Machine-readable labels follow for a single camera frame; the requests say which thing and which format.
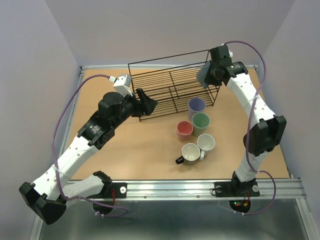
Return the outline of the blue-grey mug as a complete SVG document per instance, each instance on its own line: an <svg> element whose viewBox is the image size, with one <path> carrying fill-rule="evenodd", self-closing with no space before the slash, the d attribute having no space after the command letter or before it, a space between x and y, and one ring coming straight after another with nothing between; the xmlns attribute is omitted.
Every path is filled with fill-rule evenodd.
<svg viewBox="0 0 320 240"><path fill-rule="evenodd" d="M207 83L207 74L210 71L211 62L208 61L204 64L204 66L198 71L196 74L196 80L199 82L199 84L206 89L209 84Z"/></svg>

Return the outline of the black mug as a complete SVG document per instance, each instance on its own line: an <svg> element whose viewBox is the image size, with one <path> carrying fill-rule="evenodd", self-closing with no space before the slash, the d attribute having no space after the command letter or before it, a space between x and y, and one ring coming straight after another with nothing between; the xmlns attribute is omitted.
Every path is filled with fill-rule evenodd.
<svg viewBox="0 0 320 240"><path fill-rule="evenodd" d="M194 143L187 143L181 149L181 156L175 160L177 165L194 165L201 156L200 148Z"/></svg>

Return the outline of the white mug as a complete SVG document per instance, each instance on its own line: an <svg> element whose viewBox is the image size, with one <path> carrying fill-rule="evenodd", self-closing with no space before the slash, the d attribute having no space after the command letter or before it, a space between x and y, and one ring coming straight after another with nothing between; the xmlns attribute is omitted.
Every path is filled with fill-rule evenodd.
<svg viewBox="0 0 320 240"><path fill-rule="evenodd" d="M199 160L202 161L208 153L214 149L216 141L214 137L210 134L201 134L197 138L197 146L200 149Z"/></svg>

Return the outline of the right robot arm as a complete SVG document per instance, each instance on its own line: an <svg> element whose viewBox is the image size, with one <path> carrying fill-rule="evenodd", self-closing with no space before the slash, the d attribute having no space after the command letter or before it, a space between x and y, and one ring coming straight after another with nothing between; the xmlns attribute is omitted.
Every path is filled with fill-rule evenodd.
<svg viewBox="0 0 320 240"><path fill-rule="evenodd" d="M224 84L238 99L248 116L247 133L243 137L245 154L235 170L237 179L230 182L231 192L242 195L248 183L255 179L262 161L280 144L287 121L276 115L257 92L248 69L238 61L233 62L227 45L210 49L210 83Z"/></svg>

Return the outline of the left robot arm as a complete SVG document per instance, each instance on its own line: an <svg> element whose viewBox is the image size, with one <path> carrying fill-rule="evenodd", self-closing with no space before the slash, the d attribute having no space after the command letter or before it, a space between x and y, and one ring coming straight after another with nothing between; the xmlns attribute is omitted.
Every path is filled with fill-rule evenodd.
<svg viewBox="0 0 320 240"><path fill-rule="evenodd" d="M115 198L119 193L109 176L96 171L80 182L68 184L68 181L115 136L117 127L129 117L151 115L157 104L157 100L148 97L141 88L126 96L118 92L106 93L99 101L97 111L53 165L32 183L24 182L19 187L25 203L47 225L59 220L67 207L80 200L92 203L97 215L108 216L116 208Z"/></svg>

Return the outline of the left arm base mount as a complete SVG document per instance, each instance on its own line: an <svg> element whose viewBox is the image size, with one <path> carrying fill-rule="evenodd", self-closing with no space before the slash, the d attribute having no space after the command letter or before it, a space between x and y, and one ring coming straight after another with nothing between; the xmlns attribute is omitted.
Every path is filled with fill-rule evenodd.
<svg viewBox="0 0 320 240"><path fill-rule="evenodd" d="M106 183L102 190L93 194L90 198L97 199L125 199L127 197L128 184L126 182L109 182Z"/></svg>

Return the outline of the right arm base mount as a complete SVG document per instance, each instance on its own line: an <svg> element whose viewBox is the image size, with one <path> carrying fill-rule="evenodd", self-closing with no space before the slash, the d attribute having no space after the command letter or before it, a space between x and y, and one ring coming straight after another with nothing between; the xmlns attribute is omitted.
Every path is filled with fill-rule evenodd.
<svg viewBox="0 0 320 240"><path fill-rule="evenodd" d="M260 191L256 179L249 182L240 182L232 179L231 181L220 181L214 183L215 196L218 198L236 197L259 197Z"/></svg>

